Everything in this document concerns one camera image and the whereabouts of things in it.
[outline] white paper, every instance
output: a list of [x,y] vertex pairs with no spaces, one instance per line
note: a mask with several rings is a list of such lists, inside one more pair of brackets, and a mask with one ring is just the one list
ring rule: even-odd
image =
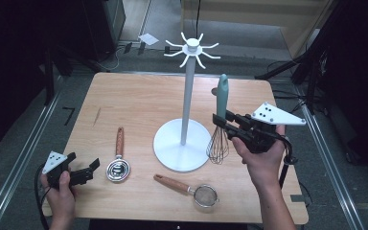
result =
[[158,41],[157,38],[150,34],[140,35],[139,38],[142,39],[142,41],[145,42],[147,45],[152,45]]

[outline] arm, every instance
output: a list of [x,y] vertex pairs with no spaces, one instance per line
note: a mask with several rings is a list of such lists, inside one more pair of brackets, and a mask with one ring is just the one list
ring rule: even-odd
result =
[[[40,181],[47,192],[49,190],[47,175],[42,174]],[[50,226],[52,230],[70,229],[73,224],[76,201],[69,188],[69,183],[70,173],[64,171],[59,179],[59,190],[50,189],[47,193],[47,200],[53,212],[53,221]]]
[[[276,131],[284,135],[285,126]],[[277,140],[268,152],[253,154],[244,142],[234,137],[232,143],[241,157],[259,195],[264,229],[295,229],[279,185],[279,168],[285,147]]]

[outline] wooden table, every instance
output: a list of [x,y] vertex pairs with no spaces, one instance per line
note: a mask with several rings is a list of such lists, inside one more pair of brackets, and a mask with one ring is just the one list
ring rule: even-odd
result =
[[[216,98],[211,89],[218,80],[195,77],[194,81],[190,118],[210,133],[216,128],[212,123]],[[78,218],[262,222],[257,192],[231,142],[222,165],[207,161],[194,172],[173,172],[156,158],[152,143],[158,128],[182,117],[184,82],[185,78],[178,76],[100,73],[94,77],[64,152],[77,155],[71,164],[73,171],[87,167],[97,157],[101,161],[94,179],[77,186]],[[263,102],[274,104],[267,81],[229,80],[229,110],[251,113]],[[105,171],[115,157],[118,127],[125,129],[124,159],[131,172],[127,180],[115,184],[107,179]],[[217,190],[219,203],[213,208],[200,208],[191,195],[156,182],[155,173],[195,188],[209,184]],[[292,166],[283,193],[294,222],[306,223],[305,203],[292,202],[290,197],[301,194]],[[43,211],[51,215],[47,203]]]

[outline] person's left hand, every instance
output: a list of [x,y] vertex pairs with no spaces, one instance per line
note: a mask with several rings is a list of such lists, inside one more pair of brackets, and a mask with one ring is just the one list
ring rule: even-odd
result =
[[[47,175],[40,176],[41,184],[45,192],[50,189],[47,182]],[[59,179],[59,189],[50,189],[47,193],[47,200],[53,212],[53,221],[50,229],[69,229],[75,216],[76,200],[69,188],[70,173],[64,171]]]

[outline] mesh strainer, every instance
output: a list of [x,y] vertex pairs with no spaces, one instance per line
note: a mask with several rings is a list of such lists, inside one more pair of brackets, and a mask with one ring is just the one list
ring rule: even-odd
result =
[[219,201],[217,191],[209,185],[201,185],[193,190],[189,185],[168,178],[164,175],[155,174],[153,177],[158,182],[171,186],[179,191],[192,195],[195,202],[204,208],[212,207]]

